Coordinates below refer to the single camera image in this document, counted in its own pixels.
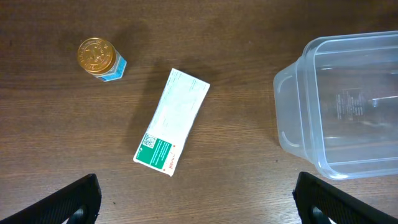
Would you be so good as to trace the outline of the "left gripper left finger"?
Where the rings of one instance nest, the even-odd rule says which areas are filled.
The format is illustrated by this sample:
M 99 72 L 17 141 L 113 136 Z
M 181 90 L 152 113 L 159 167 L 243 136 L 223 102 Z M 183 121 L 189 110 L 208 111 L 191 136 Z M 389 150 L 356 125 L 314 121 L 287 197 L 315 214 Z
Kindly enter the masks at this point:
M 88 174 L 1 223 L 94 223 L 101 199 L 96 174 Z

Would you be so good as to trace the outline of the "gold lid small jar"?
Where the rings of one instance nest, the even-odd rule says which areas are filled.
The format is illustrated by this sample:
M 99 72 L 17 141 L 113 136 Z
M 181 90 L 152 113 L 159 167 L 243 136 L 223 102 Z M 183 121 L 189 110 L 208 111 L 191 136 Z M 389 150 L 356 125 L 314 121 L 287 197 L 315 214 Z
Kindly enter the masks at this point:
M 122 78 L 127 65 L 112 43 L 97 37 L 81 43 L 77 60 L 86 72 L 103 82 Z

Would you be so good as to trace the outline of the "clear plastic container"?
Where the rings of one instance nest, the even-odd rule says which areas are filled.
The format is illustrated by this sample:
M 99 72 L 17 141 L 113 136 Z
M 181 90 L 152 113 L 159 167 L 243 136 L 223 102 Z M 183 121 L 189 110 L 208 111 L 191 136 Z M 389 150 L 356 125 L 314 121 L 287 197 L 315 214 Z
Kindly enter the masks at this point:
M 281 148 L 334 180 L 397 174 L 397 32 L 319 37 L 273 81 Z

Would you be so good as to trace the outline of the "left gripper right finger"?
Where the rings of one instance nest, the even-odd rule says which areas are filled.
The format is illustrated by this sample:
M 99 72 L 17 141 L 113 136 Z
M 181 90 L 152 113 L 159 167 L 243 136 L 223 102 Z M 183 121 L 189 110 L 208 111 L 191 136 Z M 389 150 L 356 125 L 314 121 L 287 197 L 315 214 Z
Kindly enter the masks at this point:
M 397 224 L 397 219 L 352 197 L 308 172 L 292 192 L 302 223 Z

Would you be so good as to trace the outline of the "white green medicine box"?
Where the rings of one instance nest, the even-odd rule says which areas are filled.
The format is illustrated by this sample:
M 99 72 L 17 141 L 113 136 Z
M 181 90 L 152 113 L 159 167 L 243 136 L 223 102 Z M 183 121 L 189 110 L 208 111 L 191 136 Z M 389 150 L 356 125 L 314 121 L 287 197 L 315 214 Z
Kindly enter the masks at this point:
M 210 84 L 171 69 L 133 161 L 173 176 Z

